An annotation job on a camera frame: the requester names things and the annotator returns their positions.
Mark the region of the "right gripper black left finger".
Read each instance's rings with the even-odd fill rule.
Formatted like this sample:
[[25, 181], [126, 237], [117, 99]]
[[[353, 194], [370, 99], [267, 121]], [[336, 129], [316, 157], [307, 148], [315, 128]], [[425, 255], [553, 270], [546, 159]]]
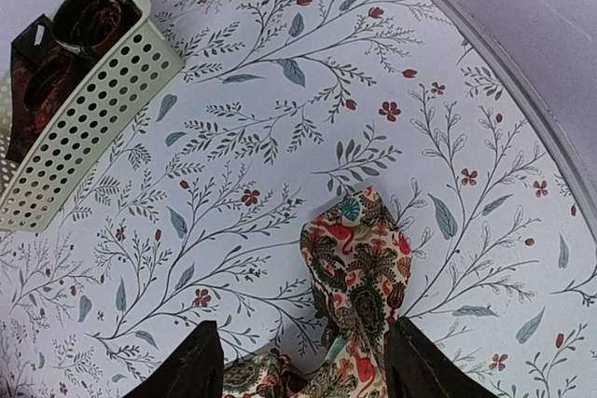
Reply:
[[219, 398], [223, 371], [224, 353], [216, 322], [204, 321], [124, 398]]

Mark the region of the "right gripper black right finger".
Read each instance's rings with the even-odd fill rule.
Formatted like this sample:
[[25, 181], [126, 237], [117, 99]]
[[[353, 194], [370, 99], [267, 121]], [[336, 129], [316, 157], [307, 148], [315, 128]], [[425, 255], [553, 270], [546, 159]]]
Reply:
[[390, 325], [384, 366], [390, 397], [494, 397], [463, 373], [406, 317]]

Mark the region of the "cream floral patterned tie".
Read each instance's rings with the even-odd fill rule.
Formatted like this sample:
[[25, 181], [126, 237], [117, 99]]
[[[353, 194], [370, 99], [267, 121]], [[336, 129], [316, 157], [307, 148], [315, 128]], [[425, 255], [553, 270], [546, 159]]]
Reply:
[[299, 248], [315, 307], [327, 319], [326, 355], [306, 374], [269, 352], [223, 372], [225, 397], [386, 397], [384, 348], [410, 279], [411, 249], [368, 187], [305, 224]]

